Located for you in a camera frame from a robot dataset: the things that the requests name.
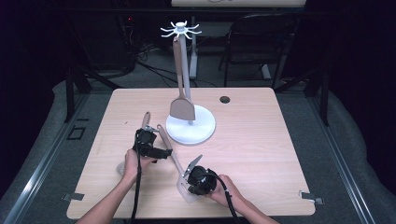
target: human hand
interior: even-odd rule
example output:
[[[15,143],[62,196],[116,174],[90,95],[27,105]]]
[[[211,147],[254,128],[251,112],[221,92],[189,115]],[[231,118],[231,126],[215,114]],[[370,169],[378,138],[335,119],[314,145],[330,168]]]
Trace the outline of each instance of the human hand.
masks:
[[[229,176],[219,175],[219,178],[224,182],[225,186],[227,187],[227,190],[231,195],[233,207],[235,208],[236,211],[238,211],[238,208],[245,201],[245,198],[242,196],[241,192],[239,191],[239,189],[236,187],[236,185],[233,183],[233,181]],[[206,197],[212,199],[213,201],[223,206],[228,207],[224,188],[218,180],[217,180],[216,188],[213,191],[211,191],[209,194],[206,194]]]
[[[150,163],[156,161],[157,159],[153,159],[150,157],[140,157],[140,166],[142,167],[142,172],[146,170]],[[125,154],[125,163],[124,163],[124,172],[122,178],[127,178],[128,180],[133,179],[137,175],[137,165],[138,158],[135,151],[129,149]]]

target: wooden table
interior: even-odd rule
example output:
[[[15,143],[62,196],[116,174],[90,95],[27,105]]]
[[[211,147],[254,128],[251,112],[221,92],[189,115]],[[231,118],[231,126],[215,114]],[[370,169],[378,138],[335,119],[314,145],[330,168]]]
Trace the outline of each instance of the wooden table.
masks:
[[[230,97],[228,104],[221,96]],[[93,142],[90,155],[67,216],[80,218],[105,197],[120,181],[116,167],[134,144],[134,133],[144,114],[151,113],[150,125],[165,125],[170,103],[178,89],[119,89],[113,92]],[[177,144],[174,153],[183,168],[200,154],[198,165],[229,175],[245,197],[269,216],[309,216],[315,206],[301,199],[309,192],[276,96],[269,88],[191,89],[196,105],[211,111],[216,130],[204,143],[194,147]],[[158,135],[155,147],[165,148]],[[185,203],[179,195],[177,168],[171,158],[151,164],[143,174],[137,218],[230,217],[228,208],[202,198]],[[116,218],[129,218],[134,205],[134,188],[126,195]]]
[[[173,7],[304,7],[305,0],[172,0]]]

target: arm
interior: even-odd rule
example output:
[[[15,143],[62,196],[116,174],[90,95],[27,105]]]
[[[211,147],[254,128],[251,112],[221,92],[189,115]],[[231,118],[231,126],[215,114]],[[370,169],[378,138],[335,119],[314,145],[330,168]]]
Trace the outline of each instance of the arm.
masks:
[[[252,224],[277,223],[275,220],[271,219],[262,211],[260,211],[253,203],[245,199],[230,177],[227,175],[219,175],[219,177],[227,186],[228,191],[230,191],[230,194],[232,195],[231,199],[233,201],[233,208],[236,212],[244,216]],[[228,206],[224,189],[222,188],[219,181],[216,188],[211,193],[206,195],[206,197],[223,206]]]
[[[154,159],[140,158],[142,170]],[[105,198],[90,209],[77,223],[110,223],[122,199],[128,193],[129,189],[136,182],[137,176],[137,156],[136,153],[129,149],[125,155],[124,174],[119,184],[111,190]]]

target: floor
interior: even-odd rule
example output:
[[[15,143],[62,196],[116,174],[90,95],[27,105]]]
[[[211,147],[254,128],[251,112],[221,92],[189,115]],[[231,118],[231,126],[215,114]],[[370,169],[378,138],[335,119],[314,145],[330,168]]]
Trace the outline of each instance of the floor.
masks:
[[[222,87],[223,71],[218,71],[221,48],[199,45],[197,78],[192,88]],[[154,46],[140,55],[131,73],[98,71],[124,88],[174,88],[171,50]],[[257,67],[231,68],[230,87],[268,87]],[[76,90],[76,114],[66,116],[65,84],[54,88],[55,101],[43,129],[19,175],[0,202],[0,222],[73,223],[65,211],[67,193],[74,192],[80,172],[91,148],[111,89],[89,79],[93,91]],[[302,165],[308,187],[325,204],[316,205],[311,217],[274,217],[281,223],[392,223],[396,220],[396,199],[376,179],[365,161],[365,145],[359,129],[342,104],[329,98],[330,126],[318,117],[318,100],[305,98],[305,84],[299,83],[276,95],[292,142]],[[73,129],[83,127],[80,140],[70,140]],[[203,220],[178,220],[199,223]],[[215,220],[227,223],[229,219]],[[176,223],[175,220],[140,220],[138,223]]]

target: white circular base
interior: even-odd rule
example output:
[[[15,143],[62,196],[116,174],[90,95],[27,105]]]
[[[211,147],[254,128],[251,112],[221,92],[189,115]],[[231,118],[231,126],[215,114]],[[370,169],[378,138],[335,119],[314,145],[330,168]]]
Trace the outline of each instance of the white circular base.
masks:
[[[194,146],[206,141],[215,131],[216,120],[206,108],[195,105],[195,120],[176,119],[168,116],[166,131],[169,136],[181,145]]]

